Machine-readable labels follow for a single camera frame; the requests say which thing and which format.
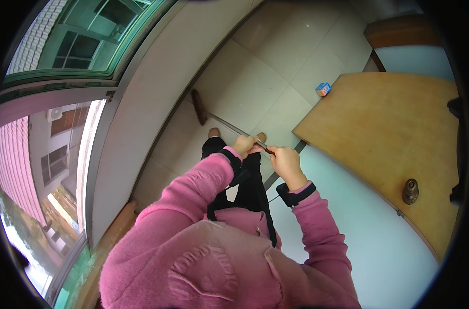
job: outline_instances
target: cable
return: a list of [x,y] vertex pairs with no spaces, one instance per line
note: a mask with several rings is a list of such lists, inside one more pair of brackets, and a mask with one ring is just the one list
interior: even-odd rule
[[277,195],[275,198],[271,199],[271,200],[268,201],[268,202],[270,203],[270,202],[274,201],[274,200],[275,200],[276,198],[278,198],[278,197],[279,197],[279,195]]

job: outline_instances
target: tiled floor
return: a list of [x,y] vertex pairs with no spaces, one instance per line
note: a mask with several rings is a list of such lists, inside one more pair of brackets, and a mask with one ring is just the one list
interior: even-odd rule
[[[372,51],[365,20],[345,1],[268,1],[227,41],[195,83],[208,111],[268,145],[295,147],[291,131],[317,104],[318,84],[361,72]],[[160,197],[170,181],[200,159],[212,127],[233,144],[236,135],[213,119],[202,127],[191,98],[182,102],[139,180],[134,198],[142,207]],[[262,156],[265,181],[273,170]],[[235,188],[228,195],[235,196]]]

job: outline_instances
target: black wristband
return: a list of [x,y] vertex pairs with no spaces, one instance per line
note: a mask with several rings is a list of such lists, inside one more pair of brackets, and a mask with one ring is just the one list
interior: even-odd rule
[[219,153],[222,153],[223,155],[225,155],[227,157],[227,159],[229,160],[229,163],[231,164],[233,172],[236,175],[238,170],[241,168],[241,160],[238,157],[236,157],[235,155],[233,155],[227,149],[222,149],[221,151],[219,151]]
[[297,206],[300,201],[303,201],[305,198],[310,196],[313,192],[315,192],[316,188],[313,182],[303,189],[300,193],[289,193],[289,188],[286,182],[278,185],[275,190],[281,197],[282,201],[286,204],[287,207],[293,208],[293,206]]

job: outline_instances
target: brown shoe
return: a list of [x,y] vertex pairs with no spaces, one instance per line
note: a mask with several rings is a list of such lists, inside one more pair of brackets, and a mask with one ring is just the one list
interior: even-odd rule
[[218,136],[220,137],[220,131],[218,128],[216,127],[213,127],[212,129],[209,130],[209,138],[213,137],[213,136]]
[[261,132],[261,133],[258,133],[256,135],[260,141],[262,141],[262,143],[265,143],[265,141],[267,140],[267,135],[265,135],[265,133]]

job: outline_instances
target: person's left hand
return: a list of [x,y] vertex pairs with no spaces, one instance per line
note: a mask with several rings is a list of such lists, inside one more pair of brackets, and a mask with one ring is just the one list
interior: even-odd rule
[[246,159],[249,154],[263,151],[262,147],[255,144],[257,141],[256,137],[240,135],[232,147],[243,159]]

